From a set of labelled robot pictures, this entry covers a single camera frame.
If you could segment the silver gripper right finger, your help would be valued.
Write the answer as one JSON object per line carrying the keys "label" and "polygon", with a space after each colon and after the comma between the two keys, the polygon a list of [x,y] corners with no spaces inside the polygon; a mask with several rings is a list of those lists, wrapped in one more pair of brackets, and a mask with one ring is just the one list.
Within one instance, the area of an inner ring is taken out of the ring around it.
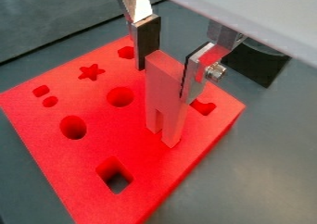
{"label": "silver gripper right finger", "polygon": [[221,58],[244,40],[244,35],[216,21],[208,22],[208,41],[185,57],[179,98],[187,105],[201,93],[205,81],[217,82],[225,73]]}

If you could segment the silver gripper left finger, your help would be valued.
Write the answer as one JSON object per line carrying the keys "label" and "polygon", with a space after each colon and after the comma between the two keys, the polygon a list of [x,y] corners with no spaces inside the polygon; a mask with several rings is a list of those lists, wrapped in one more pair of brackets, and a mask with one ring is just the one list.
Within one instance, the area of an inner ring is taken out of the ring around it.
{"label": "silver gripper left finger", "polygon": [[149,0],[117,0],[133,42],[136,70],[144,70],[144,58],[159,50],[160,17],[153,13]]}

